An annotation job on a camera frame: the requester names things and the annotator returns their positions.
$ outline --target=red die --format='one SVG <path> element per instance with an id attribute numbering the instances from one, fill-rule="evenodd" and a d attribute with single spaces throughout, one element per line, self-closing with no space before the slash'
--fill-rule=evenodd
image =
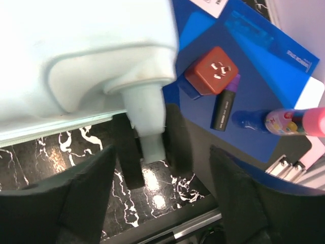
<path id="1" fill-rule="evenodd" d="M 184 75 L 201 95 L 217 95 L 237 74 L 237 66 L 222 48 L 214 47 L 194 62 Z"/>

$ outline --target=pink bottle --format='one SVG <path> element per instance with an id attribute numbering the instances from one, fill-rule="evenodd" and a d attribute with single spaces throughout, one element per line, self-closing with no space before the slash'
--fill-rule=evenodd
<path id="1" fill-rule="evenodd" d="M 280 136 L 325 137 L 325 108 L 274 110 L 266 116 L 265 126 L 271 133 Z"/>

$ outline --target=black highlighter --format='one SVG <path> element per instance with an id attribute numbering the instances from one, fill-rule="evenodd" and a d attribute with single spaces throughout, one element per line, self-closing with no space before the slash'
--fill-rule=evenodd
<path id="1" fill-rule="evenodd" d="M 239 80 L 240 75 L 238 74 L 217 96 L 210 128 L 217 131 L 225 131 L 235 100 Z"/>

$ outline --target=white plastic container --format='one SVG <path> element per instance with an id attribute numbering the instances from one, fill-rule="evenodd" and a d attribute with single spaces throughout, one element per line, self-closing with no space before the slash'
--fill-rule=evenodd
<path id="1" fill-rule="evenodd" d="M 0 26 L 0 147 L 125 110 L 140 136 L 164 131 L 169 0 L 2 0 Z"/>

